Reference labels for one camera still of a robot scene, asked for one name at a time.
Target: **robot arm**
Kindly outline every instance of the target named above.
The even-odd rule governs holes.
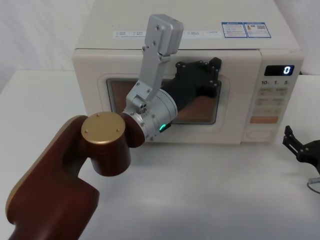
[[[283,145],[285,145],[300,163],[311,164],[320,174],[320,140],[303,145],[296,139],[290,126],[285,127]]]
[[[221,60],[178,62],[175,78],[162,86],[165,64],[178,51],[183,24],[158,14],[149,19],[138,82],[119,115],[77,116],[60,129],[11,191],[6,215],[15,230],[10,240],[76,240],[99,201],[99,192],[78,178],[87,158],[95,171],[112,177],[130,165],[137,148],[168,127],[198,96],[219,92]]]

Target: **green led light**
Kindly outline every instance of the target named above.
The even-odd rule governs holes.
[[[161,131],[162,129],[164,129],[166,127],[166,124],[163,124],[160,128],[159,131]]]

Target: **microwave window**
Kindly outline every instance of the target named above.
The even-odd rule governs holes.
[[[107,88],[111,103],[111,109],[118,114],[126,107],[126,96],[133,88],[137,79],[110,78],[107,80]],[[212,125],[216,122],[219,103],[219,94],[215,98],[199,96],[187,107],[178,113],[173,124],[203,124]]]

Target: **white microwave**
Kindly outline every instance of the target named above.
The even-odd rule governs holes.
[[[96,0],[73,55],[87,114],[124,110],[154,13],[184,24],[163,82],[177,62],[222,62],[219,94],[197,98],[154,142],[272,142],[304,59],[273,0]]]

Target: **white table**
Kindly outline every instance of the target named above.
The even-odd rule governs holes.
[[[319,76],[299,78],[274,144],[149,144],[133,149],[129,169],[113,178],[87,161],[79,176],[100,201],[80,239],[320,239],[320,195],[306,187],[319,175],[281,144],[285,125],[302,143],[320,139],[319,92]],[[0,94],[3,210],[58,129],[81,114],[73,72],[16,72]],[[0,238],[13,230],[2,211]]]

